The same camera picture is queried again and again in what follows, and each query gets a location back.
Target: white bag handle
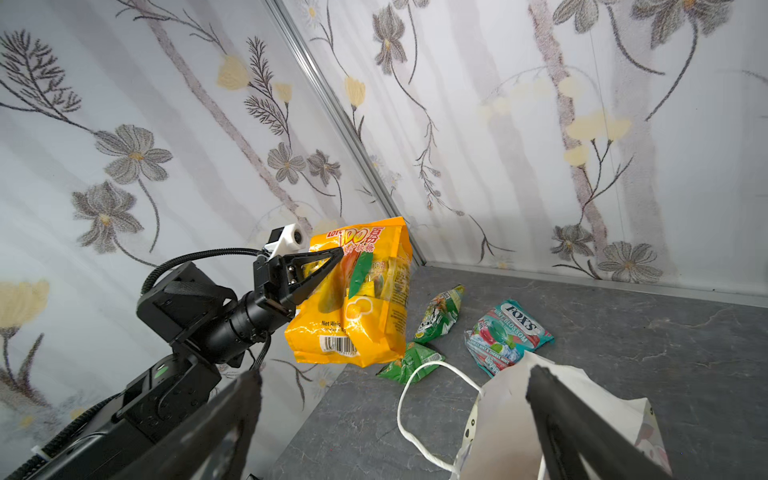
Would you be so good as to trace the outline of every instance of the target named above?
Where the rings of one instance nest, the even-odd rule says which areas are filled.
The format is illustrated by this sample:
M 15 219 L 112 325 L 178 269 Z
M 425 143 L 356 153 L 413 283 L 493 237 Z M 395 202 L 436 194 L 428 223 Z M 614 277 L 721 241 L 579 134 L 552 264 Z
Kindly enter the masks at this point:
M 417 439 L 411 432 L 403 428 L 402 422 L 400 422 L 400 409 L 402 408 L 402 400 L 406 397 L 406 392 L 408 392 L 408 387 L 411 386 L 411 381 L 413 380 L 413 377 L 416 376 L 416 373 L 418 373 L 419 370 L 431 365 L 440 365 L 440 366 L 444 366 L 446 369 L 450 369 L 456 375 L 460 376 L 462 380 L 464 380 L 469 385 L 471 385 L 473 389 L 477 390 L 480 395 L 480 398 L 482 398 L 482 389 L 478 386 L 478 384 L 474 383 L 469 377 L 467 377 L 466 374 L 464 374 L 464 372 L 457 369 L 453 365 L 450 365 L 445 362 L 441 362 L 440 360 L 423 363 L 422 365 L 419 365 L 419 367 L 416 370 L 413 371 L 413 373 L 411 374 L 411 378 L 409 378 L 408 382 L 406 383 L 406 387 L 402 390 L 402 395 L 400 396 L 400 402 L 397 404 L 397 428 L 400 429 L 400 433 L 402 433 L 402 436 L 406 437 L 406 440 L 411 442 L 413 445 L 416 445 L 416 448 L 418 448 L 419 451 L 422 453 L 422 455 L 424 455 L 424 458 L 426 458 L 433 464 L 437 465 L 438 467 L 442 468 L 443 470 L 448 470 L 449 472 L 458 473 L 455 470 L 455 467 L 453 465 L 442 461 L 440 458 L 437 458 L 432 453 L 430 453 L 429 450 L 427 450 L 427 448 L 424 446 L 424 444 L 422 444 L 419 441 L 419 439 Z

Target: green snack bag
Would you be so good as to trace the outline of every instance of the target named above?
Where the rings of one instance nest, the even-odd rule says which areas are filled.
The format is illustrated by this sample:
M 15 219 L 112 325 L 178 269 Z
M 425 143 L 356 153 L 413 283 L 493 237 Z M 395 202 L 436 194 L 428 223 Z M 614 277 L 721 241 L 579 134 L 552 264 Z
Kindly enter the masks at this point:
M 373 253 L 362 252 L 357 257 L 355 262 L 355 269 L 352 271 L 352 276 L 349 278 L 349 295 L 347 298 L 352 298 L 360 291 L 360 287 L 366 281 L 368 272 L 371 271 L 373 266 Z
M 408 382 L 408 379 L 411 378 L 411 375 L 413 375 L 414 370 L 424 363 L 433 362 L 435 360 L 445 360 L 445 357 L 423 345 L 410 342 L 406 345 L 406 355 L 385 366 L 379 373 L 376 373 L 376 376 L 392 379 L 397 383 L 405 385 Z M 423 379 L 437 367 L 437 365 L 431 365 L 425 369 L 419 370 L 419 373 L 416 374 L 411 383 L 416 383 Z
M 422 324 L 413 336 L 413 341 L 424 344 L 448 333 L 458 320 L 463 296 L 464 286 L 457 285 L 433 298 L 427 306 Z

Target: floral wallpaper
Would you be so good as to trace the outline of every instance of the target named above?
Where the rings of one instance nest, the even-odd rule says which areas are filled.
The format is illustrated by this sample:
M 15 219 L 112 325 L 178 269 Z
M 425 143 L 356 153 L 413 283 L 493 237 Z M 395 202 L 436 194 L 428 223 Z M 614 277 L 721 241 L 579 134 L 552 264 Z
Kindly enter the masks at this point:
M 764 2 L 283 2 L 428 260 L 768 294 Z
M 0 5 L 3 477 L 170 352 L 134 313 L 153 267 L 384 215 L 269 18 L 259 2 Z M 242 295 L 251 263 L 199 266 Z M 276 333 L 248 473 L 342 367 L 295 364 Z M 221 372 L 214 395 L 238 370 Z

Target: white rope handle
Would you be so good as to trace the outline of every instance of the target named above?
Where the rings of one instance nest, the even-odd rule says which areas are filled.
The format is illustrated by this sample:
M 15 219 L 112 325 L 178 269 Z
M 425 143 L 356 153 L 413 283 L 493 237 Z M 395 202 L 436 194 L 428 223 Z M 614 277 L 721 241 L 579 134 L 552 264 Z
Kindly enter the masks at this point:
M 541 463 L 538 464 L 538 477 L 536 480 L 544 480 L 544 475 L 547 473 L 547 461 L 544 460 L 544 456 L 541 456 Z
M 408 392 L 408 387 L 411 386 L 411 381 L 413 380 L 413 377 L 416 376 L 416 373 L 418 373 L 419 370 L 432 365 L 440 365 L 440 366 L 444 366 L 446 369 L 450 369 L 456 375 L 460 376 L 462 380 L 464 380 L 469 385 L 471 385 L 473 389 L 477 390 L 479 392 L 480 398 L 482 398 L 482 389 L 478 386 L 478 384 L 474 383 L 469 377 L 467 377 L 466 374 L 464 374 L 464 372 L 457 369 L 453 365 L 449 365 L 448 363 L 441 362 L 440 360 L 423 363 L 416 370 L 413 371 L 413 373 L 411 374 L 411 378 L 409 378 L 408 382 L 406 383 L 406 387 L 402 390 L 402 395 L 400 396 L 400 402 L 397 404 L 397 428 L 400 429 L 400 433 L 402 433 L 402 436 L 406 437 L 406 440 L 411 442 L 413 445 L 416 445 L 416 448 L 418 448 L 419 451 L 422 453 L 422 455 L 424 455 L 424 458 L 426 458 L 433 464 L 437 465 L 438 467 L 442 468 L 443 470 L 448 470 L 449 472 L 458 473 L 455 470 L 453 465 L 442 461 L 440 458 L 437 458 L 432 453 L 430 453 L 429 450 L 427 450 L 427 448 L 424 446 L 424 444 L 422 444 L 419 441 L 419 439 L 417 439 L 411 432 L 406 430 L 402 426 L 402 422 L 400 422 L 400 409 L 402 408 L 402 400 L 406 397 L 406 392 Z

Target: gray flower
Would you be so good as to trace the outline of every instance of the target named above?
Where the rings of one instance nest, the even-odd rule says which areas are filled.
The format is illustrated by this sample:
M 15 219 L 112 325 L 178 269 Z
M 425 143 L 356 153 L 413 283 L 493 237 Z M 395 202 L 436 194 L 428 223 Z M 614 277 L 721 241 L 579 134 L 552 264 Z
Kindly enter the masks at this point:
M 306 167 L 306 162 L 301 156 L 291 158 L 290 147 L 283 142 L 280 142 L 277 148 L 270 150 L 270 154 L 266 157 L 266 164 L 278 169 L 275 174 L 277 181 L 281 182 L 287 177 L 288 181 L 293 185 L 299 183 L 297 172 L 304 170 L 304 167 Z
M 594 255 L 587 247 L 587 243 L 593 241 L 594 236 L 581 225 L 555 227 L 552 239 L 560 242 L 560 245 L 551 248 L 552 253 L 556 253 L 563 260 L 570 260 L 574 253 L 587 257 Z
M 382 49 L 376 56 L 376 64 L 382 66 L 385 75 L 392 74 L 392 60 L 406 61 L 406 50 L 400 43 L 406 25 L 392 10 L 391 5 L 382 8 L 378 15 L 373 15 L 374 39 L 382 43 Z
M 600 3 L 611 5 L 617 0 L 599 0 Z M 570 17 L 574 18 L 576 32 L 585 33 L 598 22 L 598 0 L 564 0 L 554 11 L 552 20 L 556 25 L 565 23 Z
M 635 248 L 627 242 L 613 242 L 603 249 L 608 261 L 600 262 L 598 268 L 613 272 L 614 282 L 656 283 L 663 273 L 658 268 L 647 263 L 656 260 L 656 253 L 647 243 L 641 243 Z
M 683 13 L 691 22 L 709 35 L 730 17 L 733 0 L 635 0 L 632 17 L 637 19 L 654 17 L 650 33 L 650 47 L 656 48 L 667 43 L 669 37 L 683 24 Z
M 93 245 L 97 252 L 114 252 L 115 232 L 137 233 L 144 228 L 128 213 L 136 197 L 105 181 L 84 194 L 72 194 L 74 217 L 91 220 L 91 229 L 78 238 L 83 247 Z
M 410 0 L 394 0 L 392 2 L 392 5 L 394 5 L 395 8 L 399 10 L 401 8 L 405 8 L 408 5 L 409 1 Z M 427 5 L 429 5 L 429 0 L 413 0 L 413 4 L 419 8 L 424 8 Z
M 335 162 L 328 163 L 328 156 L 323 152 L 316 150 L 316 153 L 311 154 L 306 158 L 306 161 L 310 163 L 310 173 L 313 177 L 320 176 L 320 180 L 323 181 L 323 185 L 328 185 L 331 180 L 331 175 L 337 180 L 341 178 L 341 164 Z
M 96 148 L 103 154 L 120 157 L 104 169 L 120 185 L 135 182 L 139 171 L 150 180 L 162 181 L 168 172 L 158 164 L 173 158 L 170 151 L 153 148 L 154 135 L 149 130 L 133 125 L 121 125 L 113 134 L 98 131 Z

